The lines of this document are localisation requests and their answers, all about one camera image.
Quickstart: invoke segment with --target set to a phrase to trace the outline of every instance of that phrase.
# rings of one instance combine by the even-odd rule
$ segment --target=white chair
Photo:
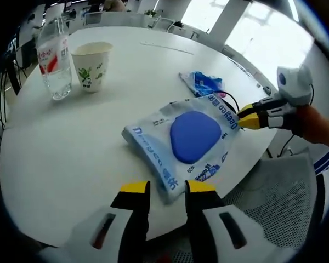
[[[103,12],[86,13],[84,26],[100,26]]]
[[[313,231],[316,175],[308,154],[261,159],[223,198],[261,225],[279,248],[299,249]]]
[[[222,52],[222,50],[224,48],[224,43],[220,43],[219,41],[214,39],[212,36],[210,36],[209,34],[204,33],[204,32],[200,32],[200,34],[198,34],[197,41],[203,45],[206,45],[206,46],[220,52],[220,53]]]
[[[186,37],[187,35],[187,31],[185,28],[181,28],[179,26],[174,26],[174,25],[172,25],[171,28],[168,29],[168,33],[172,33],[181,37]]]
[[[131,26],[131,27],[147,27],[145,15],[144,14],[137,14],[127,12],[127,17],[123,23],[124,26]]]
[[[83,19],[81,19],[80,16],[76,17],[73,20],[69,21],[69,26],[68,26],[68,33],[73,34],[77,30],[83,28]]]
[[[173,26],[175,23],[174,20],[169,18],[159,18],[158,21],[154,24],[154,30],[168,32],[168,30]]]
[[[101,26],[124,26],[127,23],[126,12],[102,12]]]

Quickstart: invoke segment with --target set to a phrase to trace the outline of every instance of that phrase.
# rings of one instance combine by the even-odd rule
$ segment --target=small blue packet
[[[179,77],[186,83],[196,97],[224,91],[224,82],[221,78],[206,76],[200,71],[179,73]]]

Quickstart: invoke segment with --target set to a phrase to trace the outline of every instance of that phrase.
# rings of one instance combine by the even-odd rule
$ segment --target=person's hand
[[[313,144],[324,144],[328,136],[329,121],[312,106],[300,107],[296,114],[301,121],[302,137]]]

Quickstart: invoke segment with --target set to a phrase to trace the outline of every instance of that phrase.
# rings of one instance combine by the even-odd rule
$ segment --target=desk
[[[104,90],[83,93],[71,63],[73,90],[64,100],[52,101],[37,67],[17,97],[2,138],[0,177],[8,212],[21,232],[54,246],[62,245],[77,223],[110,205],[123,184],[138,180],[152,181],[148,239],[185,224],[184,195],[164,205],[154,177],[121,136],[125,125],[171,101],[193,97],[178,72],[222,77],[241,108],[266,97],[257,81],[223,54],[187,38],[145,28],[95,27],[72,34],[69,48],[92,41],[114,45]],[[209,179],[221,197],[246,176],[275,133],[238,132],[224,165]]]

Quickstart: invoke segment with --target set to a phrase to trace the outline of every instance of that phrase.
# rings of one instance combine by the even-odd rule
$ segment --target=water
[[[62,100],[71,91],[71,67],[42,75],[45,86],[49,89],[54,100]]]
[[[37,40],[40,72],[54,100],[62,100],[71,91],[72,74],[67,40],[68,28],[61,16],[51,17]]]

